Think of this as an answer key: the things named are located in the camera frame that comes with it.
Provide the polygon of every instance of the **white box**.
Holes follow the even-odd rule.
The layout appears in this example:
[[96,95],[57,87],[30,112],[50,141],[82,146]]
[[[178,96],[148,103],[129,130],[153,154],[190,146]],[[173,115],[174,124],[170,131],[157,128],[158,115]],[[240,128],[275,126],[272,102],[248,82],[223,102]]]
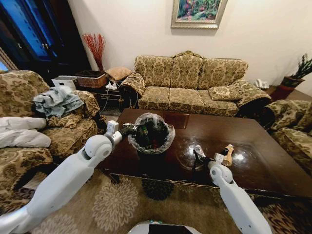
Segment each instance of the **white box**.
[[74,76],[58,76],[54,79],[52,79],[52,82],[55,86],[62,86],[66,85],[70,87],[73,91],[76,90],[75,81],[77,77]]

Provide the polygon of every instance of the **white wall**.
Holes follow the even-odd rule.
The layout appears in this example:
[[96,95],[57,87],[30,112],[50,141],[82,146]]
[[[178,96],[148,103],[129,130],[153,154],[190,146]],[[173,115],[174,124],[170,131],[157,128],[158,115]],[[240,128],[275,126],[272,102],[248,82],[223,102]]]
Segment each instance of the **white wall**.
[[[137,55],[192,50],[249,63],[245,78],[279,84],[312,56],[312,0],[228,0],[218,30],[171,29],[173,0],[68,0],[80,34],[106,38],[104,67],[134,68]],[[97,66],[88,49],[93,69]],[[298,90],[312,95],[312,75]]]

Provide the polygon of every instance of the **clear plastic bag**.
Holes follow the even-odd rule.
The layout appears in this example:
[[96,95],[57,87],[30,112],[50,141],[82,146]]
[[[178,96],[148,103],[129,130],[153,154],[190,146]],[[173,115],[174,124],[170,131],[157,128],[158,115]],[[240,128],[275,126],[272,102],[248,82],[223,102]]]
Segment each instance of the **clear plastic bag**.
[[145,154],[161,154],[171,146],[176,136],[175,128],[172,125],[168,125],[167,123],[165,123],[164,119],[159,115],[145,113],[136,119],[135,129],[137,129],[138,126],[144,125],[147,122],[153,122],[153,126],[159,126],[160,124],[162,124],[161,122],[163,122],[163,124],[167,127],[168,135],[164,139],[164,144],[155,149],[146,149],[145,147],[142,147],[137,143],[135,136],[128,135],[129,144],[132,144],[135,149]]

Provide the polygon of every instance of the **table leg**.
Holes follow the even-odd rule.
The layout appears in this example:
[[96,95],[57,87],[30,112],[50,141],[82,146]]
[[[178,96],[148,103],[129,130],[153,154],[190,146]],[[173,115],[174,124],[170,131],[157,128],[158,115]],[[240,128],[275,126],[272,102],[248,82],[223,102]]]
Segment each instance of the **table leg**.
[[100,169],[100,171],[101,171],[104,175],[106,175],[108,178],[110,178],[112,184],[119,184],[120,178],[119,178],[118,175],[112,174],[110,171],[105,170],[105,169]]
[[119,111],[120,111],[120,112],[122,112],[122,110],[123,110],[123,108],[122,108],[122,106],[123,106],[123,101],[124,101],[123,99],[119,99],[119,100],[118,100],[118,107],[119,107]]

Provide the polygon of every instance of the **red dried branches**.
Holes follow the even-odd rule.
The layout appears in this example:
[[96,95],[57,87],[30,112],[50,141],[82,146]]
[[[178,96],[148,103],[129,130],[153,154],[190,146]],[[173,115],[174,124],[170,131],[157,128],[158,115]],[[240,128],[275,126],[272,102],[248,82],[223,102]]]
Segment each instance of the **red dried branches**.
[[105,47],[105,39],[101,34],[98,34],[97,37],[95,34],[93,36],[91,34],[83,35],[84,41],[87,43],[90,51],[93,54],[93,58],[97,63],[97,67],[100,71],[103,71],[102,65],[102,55]]

